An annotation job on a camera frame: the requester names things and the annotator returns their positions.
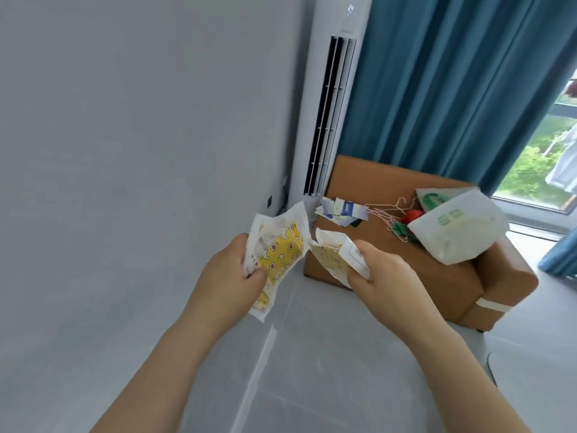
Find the person's right hand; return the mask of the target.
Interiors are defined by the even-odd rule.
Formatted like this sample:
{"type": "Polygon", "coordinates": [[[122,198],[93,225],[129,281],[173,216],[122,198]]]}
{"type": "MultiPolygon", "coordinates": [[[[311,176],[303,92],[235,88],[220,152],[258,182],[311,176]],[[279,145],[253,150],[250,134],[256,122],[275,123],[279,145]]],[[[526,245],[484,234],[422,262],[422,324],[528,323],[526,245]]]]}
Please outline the person's right hand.
{"type": "Polygon", "coordinates": [[[369,312],[408,346],[448,328],[417,273],[399,255],[354,241],[371,272],[371,291],[354,291],[369,312]]]}

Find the person's left hand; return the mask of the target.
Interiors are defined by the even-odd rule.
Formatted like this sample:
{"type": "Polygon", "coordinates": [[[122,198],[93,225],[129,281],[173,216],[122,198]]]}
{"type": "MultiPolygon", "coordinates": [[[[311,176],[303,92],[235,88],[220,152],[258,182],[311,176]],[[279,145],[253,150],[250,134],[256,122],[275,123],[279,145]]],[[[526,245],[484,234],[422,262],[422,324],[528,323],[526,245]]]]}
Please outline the person's left hand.
{"type": "Polygon", "coordinates": [[[182,313],[195,333],[210,340],[238,324],[263,291],[245,285],[242,262],[248,236],[241,233],[209,259],[182,313]]]}

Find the yellow patterned plastic packet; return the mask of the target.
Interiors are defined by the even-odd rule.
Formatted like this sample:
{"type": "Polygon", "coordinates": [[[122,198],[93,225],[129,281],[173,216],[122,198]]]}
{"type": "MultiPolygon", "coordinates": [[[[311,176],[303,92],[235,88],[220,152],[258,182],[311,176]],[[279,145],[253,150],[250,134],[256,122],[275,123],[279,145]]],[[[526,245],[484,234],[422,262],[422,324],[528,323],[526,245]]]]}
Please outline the yellow patterned plastic packet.
{"type": "Polygon", "coordinates": [[[250,228],[242,263],[244,276],[262,267],[267,281],[249,314],[261,322],[272,309],[279,284],[310,250],[309,219],[300,201],[274,218],[256,214],[250,228]]]}

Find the pale yellow torn packet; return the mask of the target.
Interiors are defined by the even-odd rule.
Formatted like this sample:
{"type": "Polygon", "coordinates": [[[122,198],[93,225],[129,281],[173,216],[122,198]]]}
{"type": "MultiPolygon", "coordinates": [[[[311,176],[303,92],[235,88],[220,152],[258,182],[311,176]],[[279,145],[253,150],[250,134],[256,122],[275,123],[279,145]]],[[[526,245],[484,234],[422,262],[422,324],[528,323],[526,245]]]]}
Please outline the pale yellow torn packet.
{"type": "Polygon", "coordinates": [[[351,289],[348,281],[350,269],[366,281],[370,280],[371,272],[364,256],[345,233],[316,228],[315,238],[310,241],[310,251],[343,286],[351,289]]]}

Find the person's right forearm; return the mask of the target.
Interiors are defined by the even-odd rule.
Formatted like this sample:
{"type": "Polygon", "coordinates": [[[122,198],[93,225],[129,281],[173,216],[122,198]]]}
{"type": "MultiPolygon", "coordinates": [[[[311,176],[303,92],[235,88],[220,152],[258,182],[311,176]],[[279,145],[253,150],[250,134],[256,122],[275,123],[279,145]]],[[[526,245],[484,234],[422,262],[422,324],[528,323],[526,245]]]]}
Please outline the person's right forearm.
{"type": "Polygon", "coordinates": [[[411,325],[399,337],[420,365],[448,433],[531,433],[444,320],[411,325]]]}

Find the person's left forearm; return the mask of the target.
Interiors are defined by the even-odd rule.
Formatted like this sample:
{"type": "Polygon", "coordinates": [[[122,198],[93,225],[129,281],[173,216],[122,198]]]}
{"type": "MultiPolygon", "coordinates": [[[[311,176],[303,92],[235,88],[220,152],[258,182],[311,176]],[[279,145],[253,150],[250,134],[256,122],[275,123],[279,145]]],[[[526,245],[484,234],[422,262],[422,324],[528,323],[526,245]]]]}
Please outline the person's left forearm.
{"type": "Polygon", "coordinates": [[[196,372],[229,327],[221,315],[185,311],[90,433],[176,433],[196,372]]]}

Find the blue and white paper wrappers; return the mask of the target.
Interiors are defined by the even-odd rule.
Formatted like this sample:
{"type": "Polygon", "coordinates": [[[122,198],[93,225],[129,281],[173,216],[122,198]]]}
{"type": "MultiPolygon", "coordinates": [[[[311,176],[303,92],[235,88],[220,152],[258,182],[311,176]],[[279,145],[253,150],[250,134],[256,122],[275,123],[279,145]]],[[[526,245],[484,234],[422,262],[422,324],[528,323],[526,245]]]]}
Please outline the blue and white paper wrappers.
{"type": "Polygon", "coordinates": [[[369,220],[368,207],[341,198],[333,200],[322,197],[314,213],[342,227],[350,225],[356,227],[361,222],[369,220]]]}

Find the brown cardboard box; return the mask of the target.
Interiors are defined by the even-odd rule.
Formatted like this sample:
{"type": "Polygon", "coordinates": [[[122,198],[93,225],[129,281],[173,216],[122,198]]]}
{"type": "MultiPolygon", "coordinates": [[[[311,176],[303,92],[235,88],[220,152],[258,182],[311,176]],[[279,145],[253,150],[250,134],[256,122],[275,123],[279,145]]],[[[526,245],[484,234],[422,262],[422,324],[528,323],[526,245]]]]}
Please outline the brown cardboard box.
{"type": "MultiPolygon", "coordinates": [[[[417,188],[465,188],[473,184],[369,160],[337,155],[326,196],[361,205],[408,202],[417,188]]],[[[441,315],[461,326],[490,331],[505,315],[476,305],[485,298],[517,306],[537,289],[538,277],[508,237],[501,238],[474,260],[446,266],[418,243],[404,243],[374,215],[357,227],[341,227],[318,218],[314,227],[345,233],[379,250],[398,254],[417,273],[441,315]]]]}

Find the red and green toy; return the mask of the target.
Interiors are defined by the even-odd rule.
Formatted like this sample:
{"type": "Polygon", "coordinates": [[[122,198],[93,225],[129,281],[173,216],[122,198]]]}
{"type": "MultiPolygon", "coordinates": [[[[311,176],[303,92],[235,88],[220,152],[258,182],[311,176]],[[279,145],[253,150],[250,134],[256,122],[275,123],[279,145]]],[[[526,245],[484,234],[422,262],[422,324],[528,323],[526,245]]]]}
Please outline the red and green toy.
{"type": "Polygon", "coordinates": [[[411,222],[419,219],[424,214],[425,212],[423,210],[407,210],[400,220],[397,220],[390,225],[392,233],[402,242],[419,242],[419,239],[408,226],[411,222]]]}

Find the white plastic bag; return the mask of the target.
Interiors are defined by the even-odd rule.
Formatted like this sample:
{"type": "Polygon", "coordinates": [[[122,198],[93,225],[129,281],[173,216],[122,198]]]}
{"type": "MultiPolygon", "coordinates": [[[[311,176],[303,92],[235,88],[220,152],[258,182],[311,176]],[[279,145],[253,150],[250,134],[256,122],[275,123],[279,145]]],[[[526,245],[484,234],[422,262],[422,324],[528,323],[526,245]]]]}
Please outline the white plastic bag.
{"type": "Polygon", "coordinates": [[[504,212],[478,188],[417,188],[424,214],[408,229],[437,261],[475,259],[509,231],[504,212]]]}

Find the white tape strip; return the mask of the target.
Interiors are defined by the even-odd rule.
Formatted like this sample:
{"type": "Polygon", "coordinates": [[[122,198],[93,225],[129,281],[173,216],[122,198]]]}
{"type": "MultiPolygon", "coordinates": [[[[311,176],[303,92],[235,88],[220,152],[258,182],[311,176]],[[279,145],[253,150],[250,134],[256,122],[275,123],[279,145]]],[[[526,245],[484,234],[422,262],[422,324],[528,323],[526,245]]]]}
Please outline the white tape strip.
{"type": "Polygon", "coordinates": [[[499,303],[496,303],[493,301],[489,301],[485,298],[479,298],[475,303],[477,306],[480,306],[480,307],[483,307],[483,308],[486,308],[489,310],[497,311],[500,313],[507,313],[513,308],[513,306],[507,306],[504,304],[499,304],[499,303]]]}

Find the white tower air conditioner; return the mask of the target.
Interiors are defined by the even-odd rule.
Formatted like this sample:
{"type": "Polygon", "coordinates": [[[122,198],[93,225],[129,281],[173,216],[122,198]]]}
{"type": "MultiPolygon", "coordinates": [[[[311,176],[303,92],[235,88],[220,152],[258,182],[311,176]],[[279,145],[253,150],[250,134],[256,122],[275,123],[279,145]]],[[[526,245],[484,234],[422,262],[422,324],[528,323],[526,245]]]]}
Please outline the white tower air conditioner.
{"type": "Polygon", "coordinates": [[[287,200],[310,221],[335,163],[373,0],[316,0],[287,200]]]}

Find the blue curtain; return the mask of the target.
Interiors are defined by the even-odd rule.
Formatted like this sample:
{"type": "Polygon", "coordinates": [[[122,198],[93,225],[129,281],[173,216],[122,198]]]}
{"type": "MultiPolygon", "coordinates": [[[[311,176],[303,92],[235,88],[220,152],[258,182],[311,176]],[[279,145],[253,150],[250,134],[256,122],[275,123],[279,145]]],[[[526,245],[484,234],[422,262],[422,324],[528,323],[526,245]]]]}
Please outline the blue curtain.
{"type": "Polygon", "coordinates": [[[577,0],[373,0],[338,154],[492,196],[577,66],[577,0]]]}

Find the window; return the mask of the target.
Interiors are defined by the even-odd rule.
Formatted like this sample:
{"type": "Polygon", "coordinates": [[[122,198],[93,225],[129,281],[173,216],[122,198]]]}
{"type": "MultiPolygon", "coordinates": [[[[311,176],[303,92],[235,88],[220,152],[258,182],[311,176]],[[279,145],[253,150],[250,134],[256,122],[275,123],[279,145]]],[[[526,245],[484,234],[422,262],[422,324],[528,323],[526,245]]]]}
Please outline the window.
{"type": "Polygon", "coordinates": [[[577,141],[577,69],[539,123],[520,156],[494,194],[505,203],[568,215],[577,195],[565,183],[554,183],[552,172],[577,141]]]}

